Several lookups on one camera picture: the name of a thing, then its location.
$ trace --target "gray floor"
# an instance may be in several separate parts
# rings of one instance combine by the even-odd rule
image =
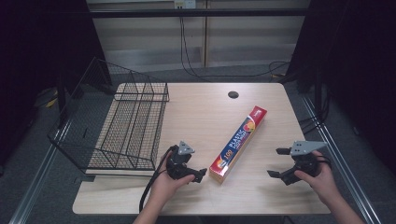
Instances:
[[[249,77],[268,71],[267,65],[232,66],[196,69],[200,76],[212,82],[268,82],[269,74]],[[160,77],[167,82],[195,82],[201,78],[188,75],[183,70],[151,72],[151,76]],[[308,118],[302,96],[296,90],[296,83],[285,84],[288,96],[297,119]],[[53,92],[37,99],[37,104],[45,102]],[[32,126],[21,140],[18,148],[6,165],[6,171],[0,178],[0,223],[8,223],[20,203],[24,192],[35,176],[40,163],[50,147],[46,136],[58,116],[57,105],[46,108],[40,106]],[[350,169],[368,195],[382,223],[396,220],[396,178],[376,158],[370,145],[354,132],[354,124],[344,114],[337,103],[332,101],[330,114],[326,119],[337,146],[339,146]],[[321,140],[316,130],[305,135],[306,140]],[[339,189],[347,201],[359,212],[338,169],[334,176]],[[61,153],[56,154],[49,176],[40,191],[35,206],[30,211],[27,223],[131,223],[132,216],[79,216],[73,213],[72,205],[78,192],[82,173]],[[291,216],[294,223],[335,223],[332,215]],[[279,217],[231,217],[230,223],[279,223]],[[202,223],[198,217],[160,217],[158,223]]]

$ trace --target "wire rack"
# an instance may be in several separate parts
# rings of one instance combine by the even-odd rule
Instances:
[[[48,137],[83,173],[155,169],[167,83],[93,59]]]

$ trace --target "electrical cord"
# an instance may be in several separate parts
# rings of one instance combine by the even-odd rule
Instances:
[[[270,72],[271,72],[270,80],[268,81],[269,83],[272,82],[273,77],[275,76],[275,74],[273,74],[273,71],[274,71],[275,69],[274,69],[274,70],[271,69],[271,65],[272,65],[273,63],[282,63],[282,65],[289,64],[289,62],[271,62],[271,63],[268,65],[268,68],[270,69]]]
[[[174,149],[174,147],[169,147],[168,150],[166,150],[165,154],[163,154],[163,157],[161,158],[160,164],[158,165],[157,169],[154,171],[154,174],[152,175],[151,179],[149,180],[148,184],[146,185],[145,191],[143,192],[142,197],[140,199],[139,213],[143,210],[143,204],[145,203],[146,197],[149,193],[149,190],[151,189],[152,184],[154,183],[154,181],[157,179],[157,177],[161,173],[166,171],[166,170],[160,171],[160,169],[163,166],[163,162],[166,160],[167,155],[173,149]]]
[[[206,79],[204,79],[204,78],[198,76],[198,74],[195,73],[194,69],[192,69],[192,66],[191,66],[191,63],[190,63],[189,53],[188,53],[188,51],[187,51],[186,36],[185,36],[185,33],[184,33],[184,20],[183,20],[182,17],[180,17],[180,40],[181,40],[181,42],[180,42],[181,65],[183,66],[184,71],[186,71],[190,76],[198,77],[198,78],[200,78],[200,79],[203,80],[203,81],[210,82],[210,81],[208,81],[208,80],[206,80]],[[189,70],[187,70],[186,66],[184,66],[184,60],[183,60],[183,43],[184,43],[184,50],[185,50],[185,52],[186,52],[186,57],[187,57],[187,61],[188,61],[188,63],[189,63],[189,67],[190,67],[191,73],[189,72]]]
[[[327,89],[327,91],[326,91],[326,99],[325,99],[325,101],[323,103],[322,109],[319,111],[319,113],[317,115],[315,115],[314,117],[308,119],[308,120],[310,120],[310,119],[314,119],[314,118],[320,118],[320,122],[318,124],[316,124],[313,128],[309,129],[308,131],[305,131],[304,134],[308,134],[308,133],[314,131],[317,127],[322,125],[323,122],[326,120],[326,118],[329,116],[331,95],[332,94],[330,93],[329,89]],[[315,123],[315,122],[312,120],[312,122],[309,123],[308,125],[305,125],[302,128],[302,130],[304,130],[305,128],[311,126],[312,123]]]
[[[185,35],[185,28],[184,28],[184,20],[183,20],[183,17],[180,17],[180,39],[181,39],[181,44],[180,44],[180,55],[181,55],[181,65],[183,66],[183,69],[184,69],[189,75],[191,75],[191,76],[193,76],[193,77],[198,77],[198,78],[200,78],[201,80],[206,81],[206,82],[210,82],[210,81],[207,80],[207,79],[204,79],[204,77],[260,77],[260,76],[264,76],[264,75],[267,75],[267,74],[271,74],[271,79],[270,79],[270,82],[271,82],[271,81],[272,81],[272,72],[275,71],[276,69],[281,68],[281,67],[285,66],[286,64],[289,64],[289,63],[290,63],[290,62],[271,62],[271,63],[269,64],[269,71],[263,72],[263,73],[259,73],[259,74],[256,74],[256,75],[243,75],[243,76],[216,76],[216,75],[207,75],[207,76],[199,76],[199,75],[194,71],[194,69],[193,69],[192,66],[191,66],[189,53],[188,53],[188,51],[187,51],[187,42],[186,42],[186,35]],[[188,64],[189,64],[189,68],[190,68],[191,71],[189,71],[189,70],[186,68],[186,66],[184,65],[184,60],[183,60],[183,46],[184,46],[184,51],[185,51],[185,53],[186,53],[187,61],[188,61]],[[277,67],[274,68],[274,69],[271,69],[271,66],[272,66],[272,64],[274,64],[274,63],[282,63],[282,64],[281,64],[280,66],[277,66]]]
[[[286,64],[288,64],[288,63],[281,64],[280,66],[274,68],[272,71],[274,71],[274,70],[276,70],[276,69],[278,69],[278,68],[280,68],[280,67],[283,67],[283,66],[285,66]],[[267,75],[267,74],[271,74],[272,71],[269,70],[269,71],[267,71],[267,72],[259,73],[259,74],[256,74],[256,75],[243,75],[243,76],[216,76],[216,75],[207,75],[207,76],[200,76],[200,77],[260,77],[260,76],[264,76],[264,75]]]

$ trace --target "wall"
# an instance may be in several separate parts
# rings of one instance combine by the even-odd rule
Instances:
[[[91,10],[174,8],[173,1],[88,0],[88,3]],[[308,0],[198,0],[196,3],[197,8],[307,8],[308,5]],[[191,66],[212,67],[289,61],[304,17],[184,18],[183,21]],[[94,23],[107,61],[138,71],[182,68],[180,48],[184,43],[180,18],[94,19]]]

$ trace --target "aluminum foil box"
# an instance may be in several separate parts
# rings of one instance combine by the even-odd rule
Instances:
[[[219,183],[222,183],[227,174],[231,172],[233,165],[242,154],[248,141],[252,138],[266,113],[267,111],[265,109],[254,106],[253,110],[236,130],[233,137],[213,161],[212,165],[210,165],[209,175]]]

